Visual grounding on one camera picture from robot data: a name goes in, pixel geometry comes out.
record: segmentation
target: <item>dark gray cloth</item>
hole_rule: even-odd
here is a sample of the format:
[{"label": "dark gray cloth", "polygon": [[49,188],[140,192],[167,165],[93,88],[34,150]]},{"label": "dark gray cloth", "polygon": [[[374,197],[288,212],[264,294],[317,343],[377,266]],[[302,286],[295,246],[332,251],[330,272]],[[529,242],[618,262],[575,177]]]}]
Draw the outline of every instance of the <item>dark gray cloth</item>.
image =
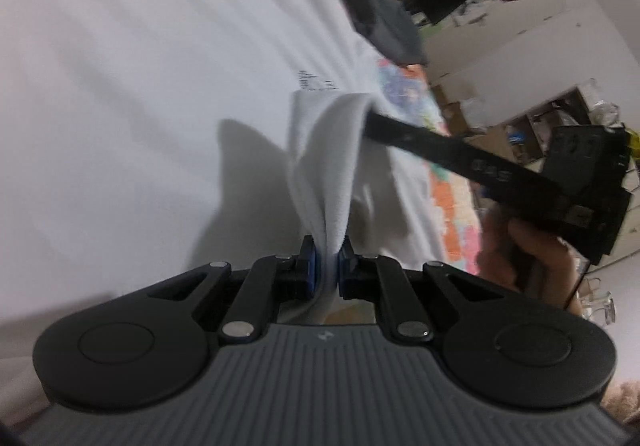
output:
[{"label": "dark gray cloth", "polygon": [[397,65],[426,64],[418,28],[397,0],[343,0],[353,26]]}]

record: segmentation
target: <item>colorful fabric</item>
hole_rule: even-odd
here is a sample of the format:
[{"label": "colorful fabric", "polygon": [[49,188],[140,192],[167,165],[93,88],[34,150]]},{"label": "colorful fabric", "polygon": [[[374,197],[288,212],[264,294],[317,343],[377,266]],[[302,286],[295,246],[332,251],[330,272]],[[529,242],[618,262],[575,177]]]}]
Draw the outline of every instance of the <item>colorful fabric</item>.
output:
[{"label": "colorful fabric", "polygon": [[[386,59],[378,63],[380,83],[386,99],[404,113],[404,120],[426,126],[448,136],[447,127],[419,65],[399,68]],[[478,273],[480,223],[473,206],[468,181],[425,161],[431,183],[425,188],[425,209],[436,211],[439,232],[447,252],[447,263],[471,274]]]}]

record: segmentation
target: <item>human hand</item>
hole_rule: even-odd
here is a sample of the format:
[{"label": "human hand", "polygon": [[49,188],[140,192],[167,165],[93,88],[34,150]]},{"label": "human hand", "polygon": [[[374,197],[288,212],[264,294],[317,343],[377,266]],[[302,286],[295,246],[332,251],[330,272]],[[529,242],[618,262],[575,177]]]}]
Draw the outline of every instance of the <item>human hand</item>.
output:
[{"label": "human hand", "polygon": [[[555,235],[540,231],[523,220],[507,219],[499,206],[492,208],[482,220],[481,251],[476,257],[478,276],[507,289],[518,290],[516,272],[503,254],[507,239],[545,267],[540,299],[563,308],[578,279],[569,249]],[[568,309],[578,316],[582,313],[575,297]]]}]

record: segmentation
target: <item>white fabric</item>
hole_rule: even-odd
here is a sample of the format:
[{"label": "white fabric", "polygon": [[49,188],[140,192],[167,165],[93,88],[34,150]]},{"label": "white fabric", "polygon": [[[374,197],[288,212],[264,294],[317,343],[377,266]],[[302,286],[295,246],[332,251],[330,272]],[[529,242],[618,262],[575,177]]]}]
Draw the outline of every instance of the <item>white fabric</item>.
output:
[{"label": "white fabric", "polygon": [[[350,222],[359,250],[421,269],[446,256],[434,213],[424,209],[429,180],[424,163],[362,139],[367,112],[390,113],[372,94],[301,91],[296,95],[289,144],[289,188],[294,204],[324,257],[315,303],[305,320],[321,322],[334,302],[335,255]],[[357,208],[350,210],[352,198]]]},{"label": "white fabric", "polygon": [[292,93],[380,93],[340,0],[0,0],[0,40],[5,422],[44,401],[29,355],[61,315],[296,252]]}]

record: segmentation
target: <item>gray ribbed surface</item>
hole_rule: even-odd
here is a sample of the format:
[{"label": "gray ribbed surface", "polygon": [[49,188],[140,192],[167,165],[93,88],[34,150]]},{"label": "gray ribbed surface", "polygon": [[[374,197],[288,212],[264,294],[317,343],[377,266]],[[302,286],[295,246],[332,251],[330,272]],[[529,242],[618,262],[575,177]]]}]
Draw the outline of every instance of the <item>gray ribbed surface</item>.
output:
[{"label": "gray ribbed surface", "polygon": [[[318,334],[333,337],[323,341]],[[89,415],[51,408],[33,446],[609,446],[628,438],[595,405],[523,415],[449,381],[428,350],[375,326],[273,325],[225,347],[188,391],[148,410]]]}]

